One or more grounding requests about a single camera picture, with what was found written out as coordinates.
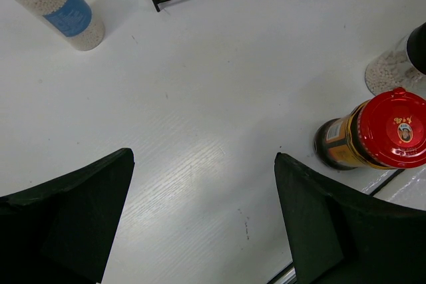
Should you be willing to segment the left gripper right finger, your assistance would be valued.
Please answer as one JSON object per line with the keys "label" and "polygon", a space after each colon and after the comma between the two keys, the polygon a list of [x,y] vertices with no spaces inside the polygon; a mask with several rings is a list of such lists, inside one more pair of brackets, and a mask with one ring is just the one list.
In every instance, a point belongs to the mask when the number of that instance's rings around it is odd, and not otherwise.
{"label": "left gripper right finger", "polygon": [[361,193],[288,154],[274,162],[298,283],[424,283],[425,212]]}

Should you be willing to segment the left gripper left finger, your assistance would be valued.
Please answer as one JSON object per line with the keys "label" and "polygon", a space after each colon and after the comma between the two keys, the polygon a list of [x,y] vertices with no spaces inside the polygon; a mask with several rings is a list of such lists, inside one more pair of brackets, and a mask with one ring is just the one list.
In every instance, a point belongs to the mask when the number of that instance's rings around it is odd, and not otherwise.
{"label": "left gripper left finger", "polygon": [[2,283],[100,283],[134,171],[121,148],[1,197]]}

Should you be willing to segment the black lid white bottle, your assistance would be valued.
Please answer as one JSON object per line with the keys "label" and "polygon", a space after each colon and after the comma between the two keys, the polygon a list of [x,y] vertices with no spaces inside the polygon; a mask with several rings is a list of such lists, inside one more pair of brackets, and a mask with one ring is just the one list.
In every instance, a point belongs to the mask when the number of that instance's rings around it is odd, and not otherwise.
{"label": "black lid white bottle", "polygon": [[425,25],[373,59],[366,67],[364,80],[374,95],[402,87],[425,98]]}

